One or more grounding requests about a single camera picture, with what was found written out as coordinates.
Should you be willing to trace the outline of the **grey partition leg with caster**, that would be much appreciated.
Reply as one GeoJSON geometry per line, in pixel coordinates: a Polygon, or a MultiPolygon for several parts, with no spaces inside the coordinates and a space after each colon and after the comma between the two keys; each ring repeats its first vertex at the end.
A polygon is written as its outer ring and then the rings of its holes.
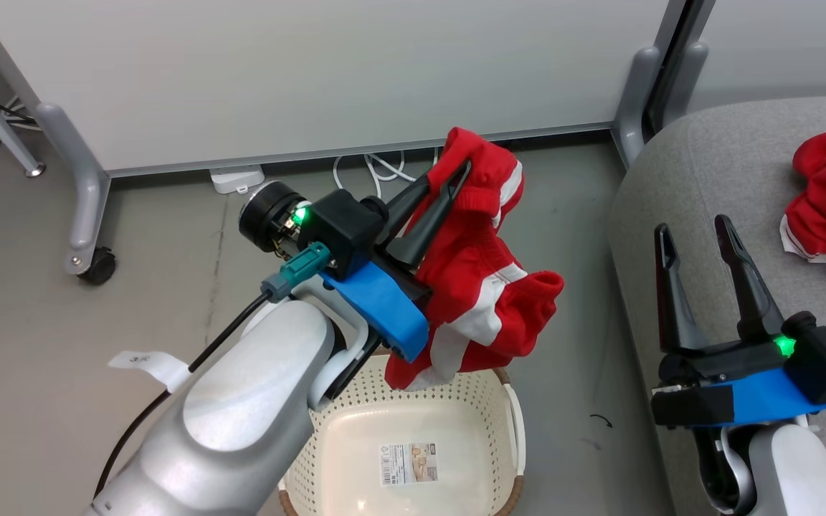
{"type": "Polygon", "coordinates": [[[98,244],[111,179],[59,105],[40,102],[35,114],[37,124],[62,157],[75,184],[75,212],[65,270],[83,283],[105,284],[117,269],[117,257],[112,249],[98,244]]]}

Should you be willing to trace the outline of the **red and white garment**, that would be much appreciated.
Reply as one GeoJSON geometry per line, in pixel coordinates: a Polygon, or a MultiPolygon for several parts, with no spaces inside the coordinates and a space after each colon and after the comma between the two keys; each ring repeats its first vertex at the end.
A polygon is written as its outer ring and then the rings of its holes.
{"type": "Polygon", "coordinates": [[[416,273],[432,288],[424,311],[429,342],[413,362],[388,359],[384,379],[396,390],[448,384],[456,373],[503,367],[530,355],[564,289],[560,274],[525,271],[499,236],[523,196],[523,167],[511,151],[475,132],[449,131],[427,173],[429,195],[411,222],[423,218],[440,186],[466,163],[468,177],[416,273]]]}

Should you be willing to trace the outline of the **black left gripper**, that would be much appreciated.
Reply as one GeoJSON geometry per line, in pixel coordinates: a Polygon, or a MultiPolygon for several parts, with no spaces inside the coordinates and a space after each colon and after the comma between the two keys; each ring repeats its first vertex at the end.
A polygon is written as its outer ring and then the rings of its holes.
{"type": "Polygon", "coordinates": [[[432,299],[432,288],[417,278],[416,271],[470,171],[471,161],[463,161],[435,188],[423,174],[386,204],[388,220],[374,245],[374,264],[413,303],[429,303],[432,299]]]}

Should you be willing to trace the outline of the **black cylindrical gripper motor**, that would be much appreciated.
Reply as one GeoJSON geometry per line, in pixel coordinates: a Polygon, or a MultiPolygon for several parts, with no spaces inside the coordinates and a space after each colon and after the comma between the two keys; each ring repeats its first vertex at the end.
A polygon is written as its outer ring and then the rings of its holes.
{"type": "Polygon", "coordinates": [[[263,183],[240,210],[240,235],[263,252],[288,261],[300,251],[298,238],[310,206],[282,181],[263,183]]]}

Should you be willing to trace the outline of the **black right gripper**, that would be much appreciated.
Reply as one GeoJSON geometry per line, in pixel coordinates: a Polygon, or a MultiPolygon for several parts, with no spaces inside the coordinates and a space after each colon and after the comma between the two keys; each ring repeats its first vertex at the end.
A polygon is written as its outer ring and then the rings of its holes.
{"type": "Polygon", "coordinates": [[[782,333],[782,313],[731,219],[719,214],[714,226],[722,260],[731,272],[743,342],[709,346],[688,303],[680,277],[680,256],[669,226],[655,228],[655,283],[661,384],[653,389],[651,411],[658,426],[670,429],[722,428],[734,417],[730,382],[782,368],[794,342],[782,333]]]}

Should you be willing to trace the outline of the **narrow white partition panel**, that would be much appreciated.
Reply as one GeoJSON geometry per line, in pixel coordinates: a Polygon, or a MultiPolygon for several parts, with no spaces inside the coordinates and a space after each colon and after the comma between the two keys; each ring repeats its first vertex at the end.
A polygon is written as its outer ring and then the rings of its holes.
{"type": "Polygon", "coordinates": [[[661,125],[675,66],[694,42],[705,42],[709,53],[686,114],[734,102],[826,97],[826,0],[693,0],[653,103],[661,125]]]}

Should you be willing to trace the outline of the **white power strip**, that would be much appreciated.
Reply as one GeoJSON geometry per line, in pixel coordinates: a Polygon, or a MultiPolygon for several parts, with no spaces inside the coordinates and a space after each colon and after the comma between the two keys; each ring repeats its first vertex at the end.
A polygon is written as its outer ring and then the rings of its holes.
{"type": "Polygon", "coordinates": [[[244,195],[252,187],[265,182],[265,172],[259,164],[210,168],[210,179],[220,195],[244,195]]]}

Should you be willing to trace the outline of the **grey fabric sofa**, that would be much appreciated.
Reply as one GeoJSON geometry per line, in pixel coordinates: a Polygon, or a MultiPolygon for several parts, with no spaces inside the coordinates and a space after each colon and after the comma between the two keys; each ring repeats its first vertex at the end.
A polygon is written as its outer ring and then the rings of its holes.
{"type": "Polygon", "coordinates": [[[730,216],[786,317],[812,312],[826,325],[826,264],[785,252],[784,210],[805,182],[794,152],[826,132],[826,97],[738,102],[663,128],[634,160],[611,206],[607,235],[649,401],[658,385],[655,227],[669,226],[686,297],[712,343],[736,340],[739,311],[722,261],[715,216],[730,216]]]}

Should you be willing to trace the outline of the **large white partition panel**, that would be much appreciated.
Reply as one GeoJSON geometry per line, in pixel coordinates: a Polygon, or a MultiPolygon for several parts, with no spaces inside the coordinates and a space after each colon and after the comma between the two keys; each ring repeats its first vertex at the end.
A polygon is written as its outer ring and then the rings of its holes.
{"type": "Polygon", "coordinates": [[[105,172],[607,126],[670,0],[0,0],[0,68],[105,172]]]}

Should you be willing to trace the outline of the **cream perforated laundry basket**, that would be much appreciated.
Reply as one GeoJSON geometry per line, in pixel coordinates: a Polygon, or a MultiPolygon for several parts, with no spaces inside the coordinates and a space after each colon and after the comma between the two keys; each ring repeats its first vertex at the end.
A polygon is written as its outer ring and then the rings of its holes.
{"type": "Polygon", "coordinates": [[[459,373],[407,392],[371,357],[337,401],[311,415],[314,431],[278,485],[286,516],[511,516],[521,497],[526,430],[505,370],[459,373]],[[436,482],[380,485],[379,448],[436,443],[436,482]]]}

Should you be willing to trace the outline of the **printed basket label sticker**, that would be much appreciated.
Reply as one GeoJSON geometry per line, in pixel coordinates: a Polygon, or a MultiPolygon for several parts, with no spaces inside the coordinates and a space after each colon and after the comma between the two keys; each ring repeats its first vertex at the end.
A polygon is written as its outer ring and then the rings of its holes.
{"type": "Polygon", "coordinates": [[[439,479],[436,443],[381,445],[379,469],[382,487],[436,482],[439,479]]]}

